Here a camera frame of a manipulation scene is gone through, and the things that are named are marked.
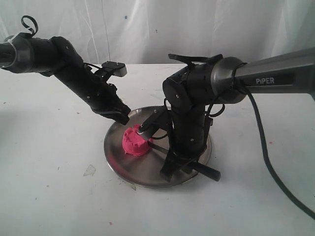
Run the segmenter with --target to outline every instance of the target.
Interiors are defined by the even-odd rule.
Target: pink object
[[[128,128],[124,132],[123,149],[125,150],[125,153],[134,156],[142,156],[151,149],[148,142],[137,134],[139,127],[139,124],[135,124],[133,128]]]

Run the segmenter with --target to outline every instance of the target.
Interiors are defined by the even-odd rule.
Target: white cloth
[[[315,46],[312,0],[2,0],[0,40],[35,17],[86,62],[172,63],[168,53],[254,61]]]

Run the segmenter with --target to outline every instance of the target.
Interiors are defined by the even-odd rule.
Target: white table
[[[161,105],[162,81],[182,67],[128,65],[125,77],[110,82],[132,109]],[[315,102],[306,94],[255,98],[277,173],[315,209]],[[198,175],[135,191],[106,163],[103,140],[112,123],[55,77],[0,71],[1,236],[315,234],[315,221],[266,169],[247,98],[227,105],[211,128],[209,165],[221,170],[219,182]],[[90,165],[96,172],[84,177]]]

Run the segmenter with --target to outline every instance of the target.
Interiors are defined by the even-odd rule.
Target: metal plate
[[[124,180],[145,187],[161,188],[178,185],[188,181],[198,174],[193,170],[191,174],[177,171],[170,182],[165,181],[159,171],[162,168],[166,155],[155,149],[150,150],[143,156],[125,154],[122,140],[125,130],[135,124],[142,124],[156,109],[156,106],[139,108],[131,111],[130,121],[126,126],[115,122],[108,130],[104,140],[104,151],[110,168]],[[155,136],[162,136],[165,131],[158,130]],[[168,138],[154,140],[154,143],[169,149]],[[199,158],[199,162],[207,164],[211,154],[211,138],[208,136],[207,149]]]

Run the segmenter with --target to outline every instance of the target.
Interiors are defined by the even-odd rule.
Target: power cord
[[[257,120],[257,126],[259,130],[259,135],[260,135],[260,140],[261,140],[261,148],[262,148],[262,155],[264,158],[264,162],[266,164],[266,167],[271,174],[272,178],[274,181],[277,183],[279,188],[284,192],[284,194],[302,211],[304,211],[308,216],[310,216],[313,220],[315,220],[315,212],[312,211],[310,208],[308,208],[306,205],[304,205],[300,200],[298,200],[292,193],[291,191],[285,186],[285,184],[282,182],[282,180],[279,178],[277,173],[275,172],[274,168],[271,165],[269,155],[268,155],[268,149],[267,149],[267,143],[266,143],[266,137],[265,137],[265,132],[262,126],[258,106],[255,102],[254,97],[252,96],[252,93],[244,86],[241,87],[241,91],[249,97],[252,107],[255,112],[256,120]]]

